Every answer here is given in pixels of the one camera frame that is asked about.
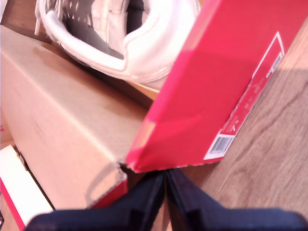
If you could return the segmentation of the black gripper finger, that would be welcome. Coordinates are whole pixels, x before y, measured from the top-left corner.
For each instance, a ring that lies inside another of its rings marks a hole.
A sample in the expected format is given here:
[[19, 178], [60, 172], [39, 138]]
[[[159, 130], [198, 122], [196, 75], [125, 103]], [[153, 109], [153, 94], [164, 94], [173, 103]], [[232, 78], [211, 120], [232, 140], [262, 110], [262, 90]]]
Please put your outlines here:
[[306, 231], [307, 219], [279, 208], [222, 206], [181, 170], [166, 171], [167, 200], [175, 231]]
[[55, 210], [31, 219], [27, 231], [149, 231], [165, 197], [162, 171], [149, 172], [107, 208]]

